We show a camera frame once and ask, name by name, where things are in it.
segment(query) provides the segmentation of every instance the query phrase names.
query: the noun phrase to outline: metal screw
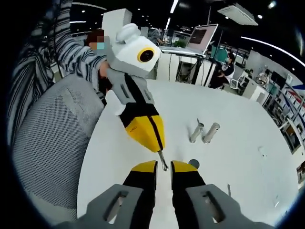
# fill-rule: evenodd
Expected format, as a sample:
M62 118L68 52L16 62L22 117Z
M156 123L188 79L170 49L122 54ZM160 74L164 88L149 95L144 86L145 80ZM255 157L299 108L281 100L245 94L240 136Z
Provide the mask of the metal screw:
M167 171L167 170L168 170L168 166L167 166L167 164L166 164L166 162L165 162L165 159L164 159L162 150L158 151L158 154L159 154L160 159L161 159L161 163L162 163L163 170L164 170L164 171Z

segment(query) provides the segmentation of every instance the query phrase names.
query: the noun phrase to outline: ceiling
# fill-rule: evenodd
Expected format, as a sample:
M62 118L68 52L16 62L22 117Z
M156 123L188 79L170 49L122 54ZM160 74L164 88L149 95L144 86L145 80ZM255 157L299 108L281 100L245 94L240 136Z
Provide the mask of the ceiling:
M222 43L243 48L246 50L258 51L290 70L305 83L305 67L288 55L264 44L241 39L241 36L249 37L270 43L291 53L302 62L305 62L304 54L300 55L300 44L298 34L303 35L305 40L305 26L297 17L304 14L304 8L300 3L289 3L291 1L277 0L277 5L269 9L271 0L226 0L207 3L211 0L179 0L175 11L170 14L173 0L158 1L100 1L100 0L74 0L105 8L97 9L90 6L73 5L71 9L71 21L86 21L85 23L71 24L72 33L91 31L102 26L102 14L107 11L127 8L132 12L132 22L138 26L153 26L165 28L168 18L171 18L169 30L182 31L182 27L192 27L207 24L208 12L211 6L210 22L218 23L223 32ZM229 5L232 2L239 3L250 11L258 26L239 25L231 19L218 13L217 10Z

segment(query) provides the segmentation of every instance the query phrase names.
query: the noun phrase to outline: yellow robot part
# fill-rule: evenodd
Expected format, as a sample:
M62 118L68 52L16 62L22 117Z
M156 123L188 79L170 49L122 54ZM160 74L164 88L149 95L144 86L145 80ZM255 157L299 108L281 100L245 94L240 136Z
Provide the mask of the yellow robot part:
M135 117L125 129L131 138L154 153L165 147L163 121L159 115Z

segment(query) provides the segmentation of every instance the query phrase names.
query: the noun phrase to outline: white table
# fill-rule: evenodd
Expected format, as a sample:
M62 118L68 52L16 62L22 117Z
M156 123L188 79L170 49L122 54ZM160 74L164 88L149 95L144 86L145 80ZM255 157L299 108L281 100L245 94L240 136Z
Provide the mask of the white table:
M163 118L167 163L197 159L204 181L226 193L229 184L246 217L275 224L296 197L298 181L289 147L267 112L254 101L197 85L148 80L148 88ZM210 144L200 138L189 142L197 118L205 131L213 122L220 124ZM159 160L158 155L130 139L106 107L84 157L78 216L106 189L122 184L133 166L154 159ZM170 171L162 171L159 162L152 229L178 228L170 182Z

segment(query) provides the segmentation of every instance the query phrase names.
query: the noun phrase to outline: air conditioner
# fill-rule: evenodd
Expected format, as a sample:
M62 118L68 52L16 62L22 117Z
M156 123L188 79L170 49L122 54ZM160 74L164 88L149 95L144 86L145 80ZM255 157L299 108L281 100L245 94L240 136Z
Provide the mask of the air conditioner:
M228 6L218 10L219 13L227 16L240 25L258 25L254 16L239 4Z

